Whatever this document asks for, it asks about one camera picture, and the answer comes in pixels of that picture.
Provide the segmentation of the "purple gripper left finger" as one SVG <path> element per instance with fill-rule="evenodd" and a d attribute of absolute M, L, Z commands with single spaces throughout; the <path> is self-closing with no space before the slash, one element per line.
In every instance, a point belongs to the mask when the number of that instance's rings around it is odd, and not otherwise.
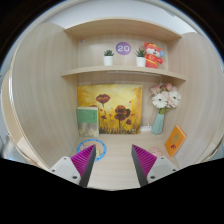
<path fill-rule="evenodd" d="M 81 187 L 88 185 L 96 156 L 96 146 L 88 146 L 72 157 L 62 157 L 49 172 Z"/>

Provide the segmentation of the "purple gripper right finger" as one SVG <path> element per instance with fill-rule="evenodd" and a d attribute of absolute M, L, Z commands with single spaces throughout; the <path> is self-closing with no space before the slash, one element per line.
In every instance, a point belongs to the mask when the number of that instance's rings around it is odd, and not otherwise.
<path fill-rule="evenodd" d="M 178 170 L 178 168 L 165 156 L 156 157 L 136 145 L 132 145 L 131 155 L 141 187 Z"/>

